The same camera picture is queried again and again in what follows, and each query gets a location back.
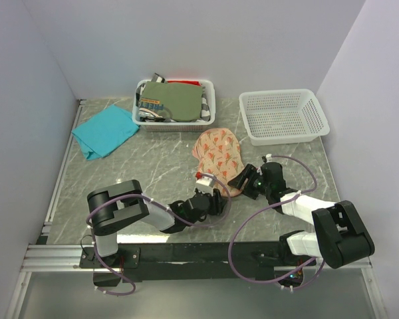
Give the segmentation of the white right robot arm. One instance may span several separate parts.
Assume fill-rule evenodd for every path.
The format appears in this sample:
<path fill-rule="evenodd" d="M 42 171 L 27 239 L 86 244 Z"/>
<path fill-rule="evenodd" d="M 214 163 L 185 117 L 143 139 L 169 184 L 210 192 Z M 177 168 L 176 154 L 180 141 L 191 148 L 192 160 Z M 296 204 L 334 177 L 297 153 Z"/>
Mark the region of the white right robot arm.
<path fill-rule="evenodd" d="M 374 242 L 352 202 L 323 201 L 287 187 L 283 167 L 277 162 L 260 168 L 249 164 L 228 185 L 252 199 L 264 195 L 279 213 L 314 227 L 312 233 L 294 231 L 279 237 L 277 256 L 286 265 L 308 256 L 322 258 L 336 269 L 375 253 Z"/>

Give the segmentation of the white clothes basket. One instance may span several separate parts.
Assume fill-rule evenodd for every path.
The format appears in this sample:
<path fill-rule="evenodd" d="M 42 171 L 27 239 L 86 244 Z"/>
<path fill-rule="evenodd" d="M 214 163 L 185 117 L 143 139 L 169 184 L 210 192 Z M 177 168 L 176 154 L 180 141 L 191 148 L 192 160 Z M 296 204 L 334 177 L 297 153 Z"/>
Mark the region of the white clothes basket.
<path fill-rule="evenodd" d="M 206 95 L 207 105 L 209 106 L 210 119 L 202 122 L 141 122 L 138 115 L 139 107 L 133 101 L 132 120 L 147 132 L 203 132 L 211 127 L 215 121 L 216 103 L 215 88 L 213 82 L 206 79 L 198 79 L 203 86 Z"/>

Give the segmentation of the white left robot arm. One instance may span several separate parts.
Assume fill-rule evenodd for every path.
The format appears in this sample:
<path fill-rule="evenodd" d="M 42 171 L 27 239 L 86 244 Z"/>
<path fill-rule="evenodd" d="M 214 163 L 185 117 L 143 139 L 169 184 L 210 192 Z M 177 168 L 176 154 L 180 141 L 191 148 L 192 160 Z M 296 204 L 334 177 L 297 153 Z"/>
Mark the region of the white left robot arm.
<path fill-rule="evenodd" d="M 90 192 L 86 198 L 87 224 L 94 234 L 97 261 L 105 267 L 119 261 L 117 232 L 135 222 L 141 221 L 162 233 L 173 234 L 202 223 L 209 216 L 221 216 L 228 199 L 214 184 L 214 179 L 201 177 L 196 181 L 193 197 L 167 205 L 146 196 L 136 179 Z"/>

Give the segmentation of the floral pink bra laundry bag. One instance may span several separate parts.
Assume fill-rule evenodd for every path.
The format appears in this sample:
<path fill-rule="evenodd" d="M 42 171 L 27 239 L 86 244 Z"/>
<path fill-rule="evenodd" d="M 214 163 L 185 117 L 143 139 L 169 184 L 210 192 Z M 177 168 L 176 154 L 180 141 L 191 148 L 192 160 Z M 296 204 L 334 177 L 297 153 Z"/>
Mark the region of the floral pink bra laundry bag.
<path fill-rule="evenodd" d="M 245 168 L 239 141 L 232 131 L 227 128 L 206 130 L 195 142 L 192 155 L 199 161 L 199 172 L 216 176 L 229 190 L 231 197 L 241 194 L 240 190 L 228 184 Z"/>

